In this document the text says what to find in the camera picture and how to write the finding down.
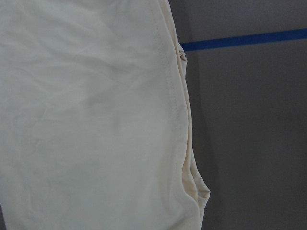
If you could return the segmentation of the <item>beige long sleeve shirt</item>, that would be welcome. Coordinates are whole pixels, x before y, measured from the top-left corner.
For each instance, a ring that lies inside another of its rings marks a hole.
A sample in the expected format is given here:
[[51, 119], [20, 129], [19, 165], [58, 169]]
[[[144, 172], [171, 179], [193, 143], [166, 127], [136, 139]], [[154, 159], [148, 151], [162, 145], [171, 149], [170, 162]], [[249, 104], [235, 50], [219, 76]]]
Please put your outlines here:
[[187, 59], [166, 0], [0, 3], [9, 230], [199, 230]]

